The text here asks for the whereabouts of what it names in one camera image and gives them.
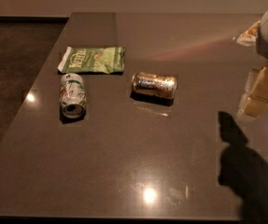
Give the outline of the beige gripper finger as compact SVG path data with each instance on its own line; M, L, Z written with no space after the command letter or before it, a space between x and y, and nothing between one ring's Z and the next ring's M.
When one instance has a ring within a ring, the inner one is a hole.
M256 45L258 29L261 22L256 21L249 28L247 28L242 34L240 34L236 40L239 45L245 47L251 47Z
M247 77L239 115L259 117L268 108L268 62L261 69L252 69Z

